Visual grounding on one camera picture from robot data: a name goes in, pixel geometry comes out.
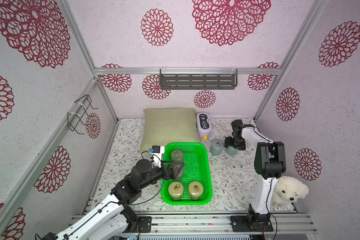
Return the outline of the dark green canister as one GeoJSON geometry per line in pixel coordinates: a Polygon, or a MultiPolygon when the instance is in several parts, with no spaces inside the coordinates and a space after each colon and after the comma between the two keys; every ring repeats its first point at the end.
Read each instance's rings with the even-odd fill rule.
{"type": "Polygon", "coordinates": [[[173,171],[174,171],[174,181],[175,182],[180,182],[183,179],[183,175],[184,175],[184,163],[180,163],[180,164],[174,164],[173,166],[173,171]]]}
{"type": "Polygon", "coordinates": [[[175,149],[171,152],[171,161],[173,163],[183,163],[184,162],[184,153],[179,149],[175,149]]]}

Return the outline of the green plastic basket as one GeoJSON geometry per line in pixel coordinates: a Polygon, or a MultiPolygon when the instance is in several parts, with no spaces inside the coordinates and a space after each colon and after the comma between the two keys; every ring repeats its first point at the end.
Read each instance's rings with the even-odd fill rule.
{"type": "Polygon", "coordinates": [[[213,197],[213,188],[206,147],[200,143],[171,143],[165,147],[163,160],[170,161],[171,153],[175,150],[183,152],[185,166],[180,183],[183,185],[184,191],[181,199],[175,201],[169,193],[169,187],[173,180],[162,181],[161,195],[163,201],[174,206],[205,205],[209,203],[213,197]],[[203,192],[198,200],[191,199],[189,185],[192,182],[199,182],[203,186],[203,192]]]}

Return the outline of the yellow-green canister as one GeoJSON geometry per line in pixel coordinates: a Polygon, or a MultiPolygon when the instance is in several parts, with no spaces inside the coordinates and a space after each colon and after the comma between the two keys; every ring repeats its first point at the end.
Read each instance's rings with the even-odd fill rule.
{"type": "Polygon", "coordinates": [[[189,184],[188,191],[190,199],[198,201],[203,195],[204,186],[200,182],[193,181],[189,184]]]}
{"type": "Polygon", "coordinates": [[[168,192],[172,201],[180,201],[184,193],[184,187],[180,182],[172,182],[168,187],[168,192]]]}

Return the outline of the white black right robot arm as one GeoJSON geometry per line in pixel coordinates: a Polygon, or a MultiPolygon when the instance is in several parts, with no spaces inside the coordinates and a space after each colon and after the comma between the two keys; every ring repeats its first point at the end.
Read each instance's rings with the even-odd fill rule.
{"type": "Polygon", "coordinates": [[[286,171],[285,146],[260,133],[252,124],[244,124],[242,120],[231,122],[233,133],[225,139],[225,147],[244,151],[246,143],[255,148],[254,168],[259,183],[254,201],[244,216],[244,224],[254,230],[256,227],[271,224],[271,198],[279,178],[286,171]]]}

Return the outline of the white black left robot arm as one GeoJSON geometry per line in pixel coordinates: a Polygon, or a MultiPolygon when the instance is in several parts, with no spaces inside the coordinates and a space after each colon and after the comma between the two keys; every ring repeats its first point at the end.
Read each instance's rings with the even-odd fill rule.
{"type": "Polygon", "coordinates": [[[139,160],[111,190],[111,193],[88,214],[58,234],[48,233],[44,237],[35,235],[36,240],[107,240],[125,231],[137,229],[137,214],[131,205],[141,197],[142,189],[160,180],[174,180],[185,163],[169,162],[155,166],[147,159],[139,160]]]}

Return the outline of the lavender digital clock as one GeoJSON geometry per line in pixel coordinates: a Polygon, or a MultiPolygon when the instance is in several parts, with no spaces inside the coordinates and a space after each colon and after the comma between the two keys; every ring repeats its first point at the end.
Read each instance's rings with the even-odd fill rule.
{"type": "Polygon", "coordinates": [[[197,130],[201,140],[207,140],[212,133],[211,118],[207,113],[197,114],[197,130]]]}

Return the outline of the green square pillow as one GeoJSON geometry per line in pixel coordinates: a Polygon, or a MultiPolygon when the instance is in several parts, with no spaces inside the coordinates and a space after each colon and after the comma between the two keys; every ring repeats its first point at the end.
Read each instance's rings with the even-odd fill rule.
{"type": "Polygon", "coordinates": [[[171,143],[200,143],[196,110],[193,108],[145,109],[140,152],[171,143]]]}

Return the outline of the white plush dog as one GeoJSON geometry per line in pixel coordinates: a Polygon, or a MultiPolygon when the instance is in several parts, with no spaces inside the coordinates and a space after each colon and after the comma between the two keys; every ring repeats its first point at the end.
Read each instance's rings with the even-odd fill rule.
{"type": "Polygon", "coordinates": [[[304,199],[309,193],[307,185],[300,180],[282,176],[278,179],[273,191],[271,208],[284,208],[299,199],[304,199]]]}

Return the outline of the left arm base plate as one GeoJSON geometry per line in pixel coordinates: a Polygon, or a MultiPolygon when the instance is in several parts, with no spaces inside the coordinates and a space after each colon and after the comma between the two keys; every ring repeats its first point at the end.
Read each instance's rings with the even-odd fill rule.
{"type": "Polygon", "coordinates": [[[138,216],[131,207],[121,211],[121,215],[126,219],[127,227],[123,233],[150,233],[152,227],[152,217],[138,216]]]}

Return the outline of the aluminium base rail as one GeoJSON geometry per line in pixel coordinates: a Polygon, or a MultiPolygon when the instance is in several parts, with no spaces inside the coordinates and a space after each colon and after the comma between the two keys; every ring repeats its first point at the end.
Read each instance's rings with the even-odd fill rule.
{"type": "Polygon", "coordinates": [[[309,214],[273,213],[269,225],[273,231],[247,230],[244,213],[150,213],[139,214],[139,218],[148,218],[142,224],[143,235],[273,235],[317,234],[317,228],[309,214]]]}

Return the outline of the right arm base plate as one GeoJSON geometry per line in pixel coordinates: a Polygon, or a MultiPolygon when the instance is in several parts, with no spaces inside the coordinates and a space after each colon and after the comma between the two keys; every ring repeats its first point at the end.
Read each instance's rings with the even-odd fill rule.
{"type": "Polygon", "coordinates": [[[246,215],[235,215],[230,217],[233,232],[273,232],[274,228],[271,223],[271,213],[265,210],[260,213],[252,205],[246,215]]]}

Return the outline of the grey wall shelf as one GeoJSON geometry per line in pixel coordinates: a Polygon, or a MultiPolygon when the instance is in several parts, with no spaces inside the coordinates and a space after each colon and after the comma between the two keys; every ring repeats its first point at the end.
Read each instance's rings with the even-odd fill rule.
{"type": "Polygon", "coordinates": [[[159,83],[162,90],[234,90],[238,74],[173,74],[160,69],[159,83]]]}

